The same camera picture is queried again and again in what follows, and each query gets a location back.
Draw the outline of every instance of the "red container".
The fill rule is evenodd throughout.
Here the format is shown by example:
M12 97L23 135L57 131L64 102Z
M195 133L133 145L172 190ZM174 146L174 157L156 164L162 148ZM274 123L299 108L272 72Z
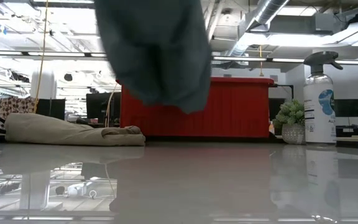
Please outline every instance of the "red container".
M122 88L121 126L145 136L269 136L269 78L212 78L204 111L185 114L174 106L144 106Z

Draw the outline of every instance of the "succulent plant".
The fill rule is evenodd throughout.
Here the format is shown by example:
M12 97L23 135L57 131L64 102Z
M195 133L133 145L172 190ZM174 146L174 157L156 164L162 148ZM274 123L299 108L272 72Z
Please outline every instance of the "succulent plant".
M283 124L305 124L305 107L298 100L286 102L280 106L280 109L273 120L275 128L282 128Z

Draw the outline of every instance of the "white spray bottle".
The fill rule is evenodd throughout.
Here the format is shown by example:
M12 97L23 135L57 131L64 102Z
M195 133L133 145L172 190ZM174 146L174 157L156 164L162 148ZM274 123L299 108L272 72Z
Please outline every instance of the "white spray bottle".
M323 73L324 64L342 70L335 62L337 52L318 52L303 62L311 67L311 75L303 88L305 97L305 133L307 145L336 145L333 80Z

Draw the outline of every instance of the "white pot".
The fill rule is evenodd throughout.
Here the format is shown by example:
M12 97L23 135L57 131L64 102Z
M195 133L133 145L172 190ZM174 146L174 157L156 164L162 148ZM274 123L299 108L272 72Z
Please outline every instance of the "white pot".
M288 144L306 144L305 125L283 124L282 136Z

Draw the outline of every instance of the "cable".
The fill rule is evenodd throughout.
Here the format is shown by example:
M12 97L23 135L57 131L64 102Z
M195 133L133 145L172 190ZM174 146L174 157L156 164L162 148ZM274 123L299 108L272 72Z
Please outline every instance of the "cable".
M262 57L262 46L259 47L259 56ZM260 62L260 74L259 74L260 77L265 76L264 73L262 72L263 66L264 66L264 63Z
M345 22L345 21L342 21L342 20L339 18L339 16L337 16L337 14L334 14L334 16L337 17L339 21L341 21L341 22L343 22L343 23L347 23L347 22Z
M38 101L39 101L38 96L40 93L40 85L41 85L41 77L42 77L42 69L44 68L45 43L46 43L46 38L47 38L47 23L48 23L48 6L49 6L49 0L47 0L46 5L45 5L44 40L43 40L43 46L42 46L41 67L40 67L40 73L38 76L37 91L35 94L34 113L37 112Z
M110 124L110 102L111 102L111 99L112 99L112 95L113 95L114 92L116 91L116 87L117 87L117 83L116 83L116 85L114 86L114 89L112 90L112 92L111 92L111 94L110 94L109 101L108 101L108 103L107 103L106 119L104 120L104 127L105 127L105 128L108 128L108 127L109 127L109 124Z
M305 10L307 10L309 7L312 7L313 9L315 9L316 10L316 12L319 12L318 11L318 9L315 7L315 6L313 6L313 5L310 5L309 3L307 3L307 2L304 2L304 1L299 1L299 0L293 0L293 1L297 1L297 2L300 2L300 3L303 3L303 4L306 4L308 7L306 7L306 9L304 9L302 12L301 12L301 14L305 11Z
M106 171L106 177L107 177L107 179L109 180L109 183L110 183L111 192L112 192L111 200L113 201L116 198L116 191L114 190L114 187L112 187L109 172L107 171L107 164L104 165L104 171Z

